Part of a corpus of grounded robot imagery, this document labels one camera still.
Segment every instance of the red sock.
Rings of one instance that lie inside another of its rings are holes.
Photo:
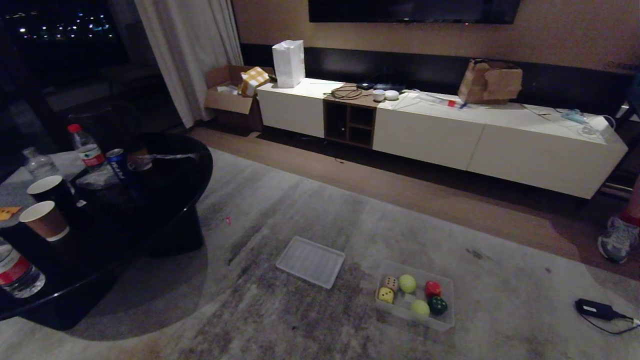
[[[626,222],[627,224],[640,226],[640,218],[633,217],[626,212],[620,214],[620,220]]]

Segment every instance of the sneaker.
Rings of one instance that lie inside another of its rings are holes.
[[[637,245],[638,232],[640,227],[611,217],[607,232],[598,238],[598,249],[605,258],[622,264],[627,260],[631,248]]]

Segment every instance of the black round table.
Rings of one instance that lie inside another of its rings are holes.
[[[133,185],[97,191],[76,187],[76,196],[86,204],[65,214],[71,231],[58,241],[49,243],[20,223],[0,229],[0,236],[47,278],[42,289],[25,299],[0,290],[0,320],[20,316],[52,329],[71,329],[135,259],[176,256],[202,246],[196,203],[211,180],[211,153],[182,135],[143,134],[140,140],[150,154],[198,155],[154,159]]]

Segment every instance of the white curtain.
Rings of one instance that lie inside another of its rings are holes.
[[[206,72],[242,65],[230,0],[136,0],[136,5],[184,125],[209,120]]]

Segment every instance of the blue soda can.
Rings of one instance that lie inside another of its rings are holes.
[[[116,173],[121,182],[125,184],[135,183],[138,175],[131,170],[129,160],[123,149],[113,149],[106,154],[109,166]]]

